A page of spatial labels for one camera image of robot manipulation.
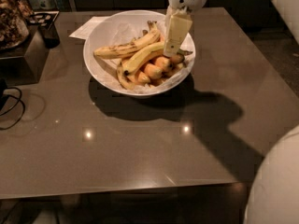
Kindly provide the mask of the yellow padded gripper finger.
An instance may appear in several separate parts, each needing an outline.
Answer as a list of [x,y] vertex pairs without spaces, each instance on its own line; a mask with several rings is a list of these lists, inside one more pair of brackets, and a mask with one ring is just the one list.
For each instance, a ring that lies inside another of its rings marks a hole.
[[165,15],[164,55],[171,57],[180,49],[192,27],[191,15],[187,8],[168,7]]

